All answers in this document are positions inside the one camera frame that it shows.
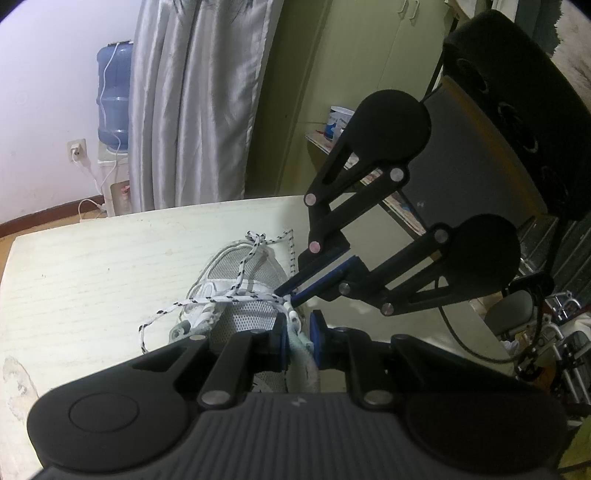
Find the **white black speckled shoelace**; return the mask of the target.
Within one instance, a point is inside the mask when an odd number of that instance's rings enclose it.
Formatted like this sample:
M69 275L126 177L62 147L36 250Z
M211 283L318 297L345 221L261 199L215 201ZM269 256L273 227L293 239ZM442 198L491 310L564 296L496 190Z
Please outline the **white black speckled shoelace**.
M304 325L297 308L290 305L290 295L274 294L296 273L293 230L287 229L276 237L247 232L245 239L226 245L211 258L183 299L158 310L139 325L141 352L148 352L147 328L174 311L178 319L169 331L170 343L191 335L211 335L219 324L224 324L231 334L270 330L276 313L286 315L287 325L300 335Z

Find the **white mint sneaker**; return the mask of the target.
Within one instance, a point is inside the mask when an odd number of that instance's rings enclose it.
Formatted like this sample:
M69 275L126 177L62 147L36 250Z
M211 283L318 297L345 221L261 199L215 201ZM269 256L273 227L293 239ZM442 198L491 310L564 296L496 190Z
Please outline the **white mint sneaker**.
M249 231L245 239L219 250L177 303L177 324L169 331L173 343L191 335L204 335L221 346L238 332L273 329L283 314L287 326L287 366L280 373L254 376L259 392L318 393L320 369L304 319L288 296L274 290L297 272L294 231L276 238Z

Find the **grey office chair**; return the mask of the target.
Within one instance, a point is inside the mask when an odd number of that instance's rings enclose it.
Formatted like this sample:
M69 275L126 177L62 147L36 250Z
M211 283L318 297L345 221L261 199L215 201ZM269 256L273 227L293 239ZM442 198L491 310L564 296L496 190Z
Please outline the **grey office chair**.
M550 327L552 316L546 301L535 298L525 290L511 293L495 303L486 313L484 321L513 357L532 343L539 308L542 308L543 325L536 347L544 349L557 339L555 331Z

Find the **white paper cup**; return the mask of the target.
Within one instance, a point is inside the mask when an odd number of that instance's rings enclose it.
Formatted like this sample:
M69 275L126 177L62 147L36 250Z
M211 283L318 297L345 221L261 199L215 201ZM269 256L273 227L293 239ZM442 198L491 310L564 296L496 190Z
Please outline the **white paper cup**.
M335 142L342 134L342 130L349 124L355 111L341 106L332 106L329 109L329 117L325 122L324 136L325 139Z

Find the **white water dispenser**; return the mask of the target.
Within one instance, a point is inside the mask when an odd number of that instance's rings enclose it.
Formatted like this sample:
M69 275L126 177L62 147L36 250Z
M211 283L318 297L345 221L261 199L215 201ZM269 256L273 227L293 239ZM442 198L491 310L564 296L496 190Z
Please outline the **white water dispenser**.
M99 185L108 217L132 212L127 153L109 149L100 142L97 151Z

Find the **grey curtain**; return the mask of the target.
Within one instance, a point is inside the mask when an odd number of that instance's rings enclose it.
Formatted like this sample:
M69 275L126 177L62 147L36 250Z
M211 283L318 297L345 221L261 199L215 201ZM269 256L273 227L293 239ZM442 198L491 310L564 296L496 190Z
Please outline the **grey curtain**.
M283 2L145 1L131 64L131 206L238 200Z

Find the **blue water bottle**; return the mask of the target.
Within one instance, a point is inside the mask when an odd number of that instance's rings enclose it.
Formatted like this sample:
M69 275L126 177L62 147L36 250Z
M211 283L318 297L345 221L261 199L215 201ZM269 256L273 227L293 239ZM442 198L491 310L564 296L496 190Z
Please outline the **blue water bottle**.
M114 152L128 149L131 41L110 43L96 56L98 66L98 139Z

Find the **white wall socket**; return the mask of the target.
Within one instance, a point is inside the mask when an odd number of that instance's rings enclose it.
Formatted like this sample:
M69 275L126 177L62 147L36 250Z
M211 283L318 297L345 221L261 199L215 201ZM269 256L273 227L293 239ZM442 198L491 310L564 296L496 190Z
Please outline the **white wall socket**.
M72 162L81 162L87 158L87 145L85 139L69 141L67 143L69 159Z

